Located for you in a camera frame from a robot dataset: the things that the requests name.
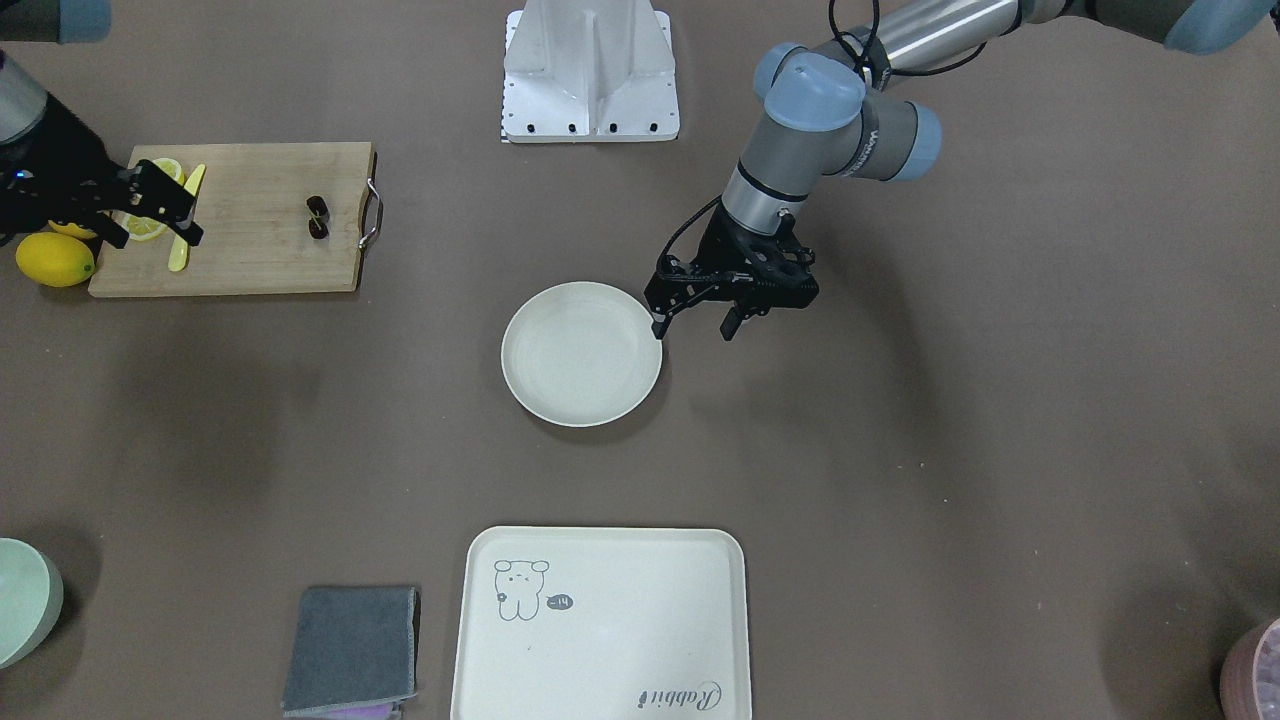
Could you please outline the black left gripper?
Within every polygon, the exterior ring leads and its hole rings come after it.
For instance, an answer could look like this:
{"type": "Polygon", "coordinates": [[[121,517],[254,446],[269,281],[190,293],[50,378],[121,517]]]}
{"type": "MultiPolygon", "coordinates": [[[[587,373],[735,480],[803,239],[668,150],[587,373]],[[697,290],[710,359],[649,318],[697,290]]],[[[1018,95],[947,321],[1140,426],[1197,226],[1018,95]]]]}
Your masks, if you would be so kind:
{"type": "Polygon", "coordinates": [[[705,205],[666,242],[655,270],[644,290],[652,313],[652,332],[662,341],[676,315],[699,302],[730,302],[721,323],[721,337],[730,342],[755,316],[774,307],[804,309],[817,297],[819,286],[812,274],[817,256],[794,233],[795,217],[783,210],[772,234],[740,225],[721,205],[705,205]],[[675,256],[676,241],[703,215],[703,229],[691,261],[675,256]]]}

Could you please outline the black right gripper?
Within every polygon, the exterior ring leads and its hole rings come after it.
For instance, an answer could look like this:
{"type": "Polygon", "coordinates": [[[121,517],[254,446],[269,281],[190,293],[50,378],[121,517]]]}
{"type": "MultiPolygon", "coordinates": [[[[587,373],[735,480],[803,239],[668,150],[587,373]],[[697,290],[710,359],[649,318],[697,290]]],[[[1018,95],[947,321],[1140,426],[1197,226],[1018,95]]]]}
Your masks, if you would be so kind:
{"type": "Polygon", "coordinates": [[[150,160],[125,170],[110,159],[101,138],[50,95],[40,118],[3,145],[3,240],[35,233],[46,222],[74,222],[104,243],[124,249],[131,232],[113,211],[102,211],[118,208],[124,187],[125,213],[182,229],[192,204],[184,186],[150,160]]]}

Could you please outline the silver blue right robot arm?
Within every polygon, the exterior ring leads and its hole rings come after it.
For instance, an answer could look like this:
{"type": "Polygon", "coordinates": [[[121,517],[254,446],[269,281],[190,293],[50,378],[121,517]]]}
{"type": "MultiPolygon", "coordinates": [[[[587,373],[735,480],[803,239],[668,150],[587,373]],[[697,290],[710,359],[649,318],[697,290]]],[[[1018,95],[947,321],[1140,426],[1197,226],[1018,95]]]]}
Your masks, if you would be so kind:
{"type": "Polygon", "coordinates": [[[1,232],[9,243],[47,222],[76,223],[115,249],[129,241],[106,211],[147,217],[197,246],[195,197],[154,161],[123,167],[101,138],[17,60],[1,69],[1,232]]]}

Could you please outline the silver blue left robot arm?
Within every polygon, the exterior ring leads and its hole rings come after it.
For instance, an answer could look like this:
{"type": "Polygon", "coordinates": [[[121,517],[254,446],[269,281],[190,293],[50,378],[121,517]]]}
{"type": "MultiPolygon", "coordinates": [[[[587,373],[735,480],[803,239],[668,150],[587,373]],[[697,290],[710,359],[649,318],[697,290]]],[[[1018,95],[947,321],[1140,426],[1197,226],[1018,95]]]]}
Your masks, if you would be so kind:
{"type": "Polygon", "coordinates": [[[915,181],[942,149],[937,115],[887,95],[896,79],[938,76],[1027,24],[1080,17],[1192,55],[1217,53],[1265,19],[1275,1],[913,1],[873,6],[867,26],[832,28],[818,47],[780,44],[758,63],[763,113],[724,191],[700,209],[708,220],[690,261],[664,246],[644,290],[652,333],[703,302],[726,304],[723,340],[769,311],[806,307],[818,295],[814,252],[794,227],[824,177],[915,181]]]}

